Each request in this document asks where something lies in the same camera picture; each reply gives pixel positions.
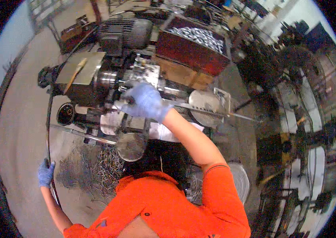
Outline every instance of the metal disc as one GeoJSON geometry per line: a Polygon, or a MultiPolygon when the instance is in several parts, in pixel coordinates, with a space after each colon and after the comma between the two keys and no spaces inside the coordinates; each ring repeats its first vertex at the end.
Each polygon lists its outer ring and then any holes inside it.
{"type": "Polygon", "coordinates": [[[145,141],[137,134],[121,134],[116,143],[118,155],[128,162],[134,162],[142,158],[146,149],[145,141]]]}
{"type": "MultiPolygon", "coordinates": [[[[191,106],[210,110],[213,112],[223,112],[221,101],[216,95],[208,91],[194,90],[189,96],[191,106]]],[[[192,116],[203,126],[216,127],[221,123],[222,117],[210,114],[191,111],[192,116]]]]}

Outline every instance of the factory floor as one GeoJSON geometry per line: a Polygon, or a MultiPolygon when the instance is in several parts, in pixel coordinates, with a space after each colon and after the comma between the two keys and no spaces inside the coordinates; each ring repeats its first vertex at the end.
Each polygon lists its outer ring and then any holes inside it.
{"type": "MultiPolygon", "coordinates": [[[[132,5],[147,2],[127,2],[118,7],[120,12],[132,5]]],[[[103,18],[107,11],[99,7],[103,18]]],[[[73,6],[54,18],[58,31],[75,23],[77,17],[90,15],[88,1],[78,0],[73,6]]],[[[5,95],[0,114],[0,176],[7,191],[9,207],[16,225],[23,237],[62,237],[54,225],[38,188],[37,169],[45,157],[45,121],[49,95],[46,88],[37,86],[37,75],[44,66],[54,66],[61,62],[59,48],[45,28],[28,45],[17,73],[5,95]]],[[[218,87],[230,92],[237,103],[248,100],[247,91],[235,64],[230,64],[216,80],[218,87]]],[[[64,102],[65,96],[57,96],[53,102],[51,123],[56,123],[56,110],[64,102]]],[[[253,117],[254,104],[239,111],[253,117]]],[[[259,189],[255,186],[256,166],[256,126],[253,122],[239,118],[226,120],[224,128],[215,136],[215,143],[227,161],[239,159],[250,179],[250,194],[245,203],[249,221],[254,219],[259,205],[259,189]]],[[[74,154],[74,148],[82,146],[82,138],[51,129],[51,158],[57,162],[74,154]]],[[[56,183],[63,210],[73,223],[90,226],[105,205],[92,202],[91,194],[79,189],[67,189],[56,183]]]]}

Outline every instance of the wooden handle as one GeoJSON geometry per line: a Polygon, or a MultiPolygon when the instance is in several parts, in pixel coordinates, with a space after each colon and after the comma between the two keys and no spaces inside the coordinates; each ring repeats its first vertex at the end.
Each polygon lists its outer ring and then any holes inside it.
{"type": "Polygon", "coordinates": [[[70,86],[73,84],[75,76],[78,74],[79,71],[75,71],[72,78],[70,79],[70,82],[66,85],[65,89],[64,89],[64,95],[66,94],[66,92],[69,90],[70,86]]]}
{"type": "Polygon", "coordinates": [[[72,78],[70,79],[69,83],[66,85],[65,89],[64,89],[64,95],[66,94],[66,92],[69,90],[70,86],[72,85],[72,83],[74,82],[75,77],[77,76],[77,74],[81,71],[81,69],[85,66],[87,62],[87,58],[83,58],[81,60],[81,62],[79,64],[77,64],[77,68],[75,69],[75,72],[72,76],[72,78]]]}

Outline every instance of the latex glove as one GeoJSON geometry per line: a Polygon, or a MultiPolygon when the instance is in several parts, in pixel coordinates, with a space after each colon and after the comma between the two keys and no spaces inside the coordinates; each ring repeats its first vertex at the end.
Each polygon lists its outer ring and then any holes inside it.
{"type": "Polygon", "coordinates": [[[161,99],[160,93],[150,83],[141,83],[136,80],[126,82],[132,88],[122,94],[123,98],[133,98],[134,104],[115,101],[114,105],[133,117],[152,118],[162,123],[168,111],[173,107],[161,99]]]}
{"type": "Polygon", "coordinates": [[[48,160],[45,158],[44,162],[40,164],[38,168],[38,185],[50,188],[50,182],[53,179],[54,168],[56,167],[56,162],[52,162],[48,166],[48,160]]]}

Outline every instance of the wooden crate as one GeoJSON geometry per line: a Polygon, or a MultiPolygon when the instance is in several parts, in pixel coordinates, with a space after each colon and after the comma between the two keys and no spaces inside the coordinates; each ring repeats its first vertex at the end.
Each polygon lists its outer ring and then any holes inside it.
{"type": "Polygon", "coordinates": [[[181,83],[194,89],[205,89],[209,83],[213,82],[213,77],[202,72],[195,71],[176,62],[153,56],[161,67],[161,72],[166,72],[166,79],[176,83],[181,83]]]}

